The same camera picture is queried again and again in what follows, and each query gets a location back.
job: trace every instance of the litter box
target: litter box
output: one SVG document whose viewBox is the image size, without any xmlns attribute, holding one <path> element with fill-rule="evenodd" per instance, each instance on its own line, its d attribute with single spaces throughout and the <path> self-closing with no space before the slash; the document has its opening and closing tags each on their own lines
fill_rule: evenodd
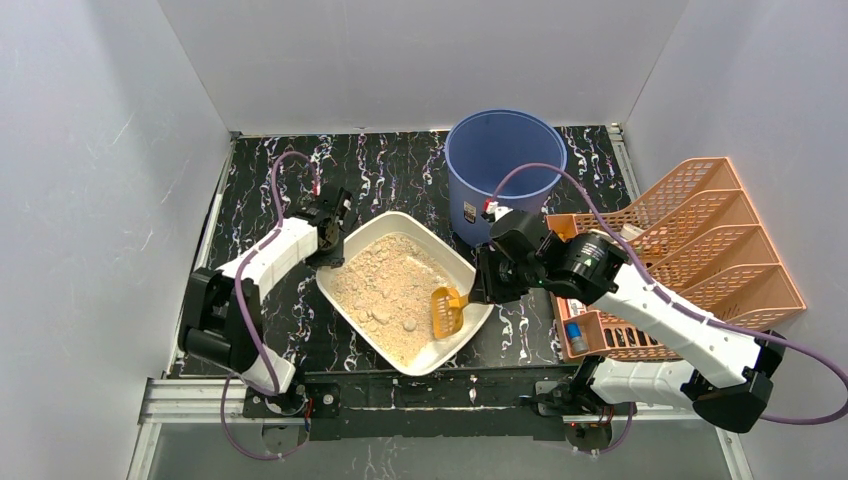
<svg viewBox="0 0 848 480">
<path fill-rule="evenodd" d="M 406 235 L 417 243 L 445 269 L 457 290 L 462 293 L 471 290 L 471 285 L 474 283 L 474 268 L 439 237 L 427 230 L 424 225 L 405 213 L 386 212 L 356 229 L 345 240 L 345 257 L 353 258 L 354 255 L 378 239 L 391 233 Z M 371 344 L 374 350 L 385 358 L 392 367 L 405 375 L 427 375 L 439 368 L 471 340 L 471 337 L 480 330 L 483 322 L 486 321 L 494 308 L 492 305 L 468 305 L 462 311 L 464 318 L 462 330 L 442 340 L 431 341 L 421 349 L 410 365 L 403 365 L 383 351 L 368 335 L 368 332 L 360 328 L 336 301 L 333 294 L 333 285 L 337 272 L 337 269 L 327 267 L 318 270 L 316 280 L 321 293 L 327 297 L 333 307 L 348 321 L 359 336 Z"/>
</svg>

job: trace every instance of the black marble tabletop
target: black marble tabletop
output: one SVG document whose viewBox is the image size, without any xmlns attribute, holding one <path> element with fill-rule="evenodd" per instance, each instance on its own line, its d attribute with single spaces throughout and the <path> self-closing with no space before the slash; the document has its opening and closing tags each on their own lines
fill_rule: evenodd
<svg viewBox="0 0 848 480">
<path fill-rule="evenodd" d="M 630 203 L 624 180 L 602 126 L 557 129 L 567 151 L 567 171 L 588 190 L 601 211 Z M 398 210 L 412 215 L 471 261 L 470 249 L 452 234 L 448 219 L 447 132 L 315 135 L 242 138 L 236 142 L 208 266 L 235 258 L 262 238 L 275 222 L 270 167 L 287 150 L 311 155 L 322 183 L 354 193 L 357 227 Z M 279 189 L 286 204 L 305 195 L 309 169 L 293 160 L 282 167 Z M 543 211 L 588 211 L 570 185 L 561 182 Z M 356 335 L 315 283 L 315 272 L 294 268 L 263 304 L 265 341 L 305 371 L 390 369 Z M 496 306 L 477 335 L 446 367 L 501 367 L 562 361 L 547 293 L 538 290 L 520 302 Z M 172 376 L 211 376 L 223 371 L 198 359 L 180 359 Z"/>
</svg>

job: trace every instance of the blue bucket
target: blue bucket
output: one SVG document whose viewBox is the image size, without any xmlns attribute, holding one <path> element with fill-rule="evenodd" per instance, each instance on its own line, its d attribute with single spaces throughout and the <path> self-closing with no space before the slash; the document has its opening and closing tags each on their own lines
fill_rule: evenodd
<svg viewBox="0 0 848 480">
<path fill-rule="evenodd" d="M 465 243 L 489 241 L 491 225 L 481 217 L 483 202 L 515 167 L 547 163 L 565 170 L 565 144 L 550 125 L 515 110 L 486 110 L 454 126 L 445 141 L 450 176 L 450 217 Z M 512 177 L 499 196 L 501 205 L 538 212 L 559 181 L 550 170 L 530 169 Z"/>
</svg>

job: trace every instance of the gray floor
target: gray floor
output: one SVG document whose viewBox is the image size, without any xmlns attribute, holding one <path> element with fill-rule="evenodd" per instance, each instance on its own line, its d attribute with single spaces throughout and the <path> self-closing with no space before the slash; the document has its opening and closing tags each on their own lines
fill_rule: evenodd
<svg viewBox="0 0 848 480">
<path fill-rule="evenodd" d="M 615 422 L 617 429 L 623 422 Z M 256 425 L 233 426 L 238 440 L 265 452 Z M 280 449 L 296 432 L 278 437 Z M 702 421 L 634 422 L 615 452 L 592 460 L 564 450 L 565 443 L 524 437 L 370 438 L 313 442 L 285 461 L 241 456 L 220 425 L 168 424 L 162 428 L 150 478 L 286 479 L 729 479 L 715 429 Z"/>
</svg>

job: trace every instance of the white label on bucket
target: white label on bucket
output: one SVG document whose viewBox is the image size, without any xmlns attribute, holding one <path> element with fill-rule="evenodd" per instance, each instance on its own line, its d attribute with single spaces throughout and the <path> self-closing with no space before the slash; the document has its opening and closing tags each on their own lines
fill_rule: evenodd
<svg viewBox="0 0 848 480">
<path fill-rule="evenodd" d="M 468 223 L 474 223 L 477 221 L 477 208 L 474 205 L 471 205 L 468 202 L 463 202 L 463 214 L 465 215 L 465 220 Z"/>
</svg>

